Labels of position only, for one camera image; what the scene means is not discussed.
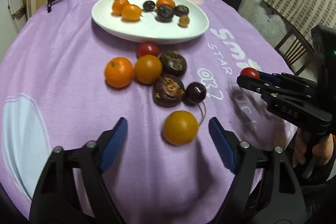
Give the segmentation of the person's right hand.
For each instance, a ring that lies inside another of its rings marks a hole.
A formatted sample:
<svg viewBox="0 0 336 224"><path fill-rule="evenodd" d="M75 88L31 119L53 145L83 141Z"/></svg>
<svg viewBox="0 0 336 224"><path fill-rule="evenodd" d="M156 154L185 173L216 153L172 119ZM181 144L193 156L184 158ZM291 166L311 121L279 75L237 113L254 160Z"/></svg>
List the person's right hand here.
<svg viewBox="0 0 336 224"><path fill-rule="evenodd" d="M302 129L298 128L292 157L293 167L296 167L298 163L301 165L305 163L306 150L307 145L303 139L303 131ZM327 139L323 140L321 143L316 144L311 151L312 154L319 159L320 165L326 165L331 160L334 151L333 135L330 134Z"/></svg>

